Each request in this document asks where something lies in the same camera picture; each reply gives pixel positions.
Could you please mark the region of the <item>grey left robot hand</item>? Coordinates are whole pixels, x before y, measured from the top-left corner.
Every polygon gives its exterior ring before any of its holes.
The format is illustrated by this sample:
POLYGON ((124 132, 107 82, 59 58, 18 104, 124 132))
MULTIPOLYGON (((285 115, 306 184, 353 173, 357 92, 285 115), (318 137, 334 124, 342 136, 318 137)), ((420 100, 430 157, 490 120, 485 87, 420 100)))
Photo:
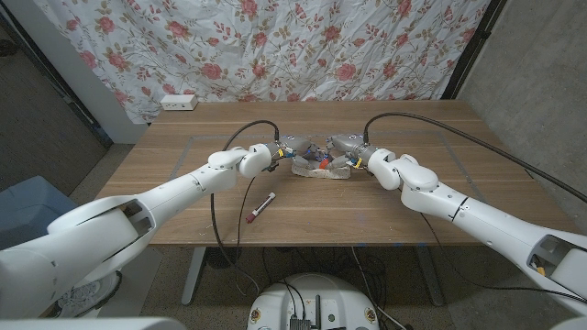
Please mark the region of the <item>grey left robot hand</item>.
POLYGON ((305 170, 319 169, 324 152, 314 142, 298 136, 281 136, 279 142, 285 147, 285 154, 295 167, 305 170))

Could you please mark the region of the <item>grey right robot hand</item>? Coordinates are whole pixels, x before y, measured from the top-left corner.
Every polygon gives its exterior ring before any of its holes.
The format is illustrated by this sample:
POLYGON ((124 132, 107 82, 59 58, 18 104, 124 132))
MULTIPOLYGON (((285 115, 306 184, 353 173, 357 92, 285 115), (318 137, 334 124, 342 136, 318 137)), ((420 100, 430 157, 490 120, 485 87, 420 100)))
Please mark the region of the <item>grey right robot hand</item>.
POLYGON ((331 165, 334 168, 349 165, 355 169, 367 169, 376 148, 364 142, 363 135, 340 134, 327 139, 327 151, 333 157, 331 165))

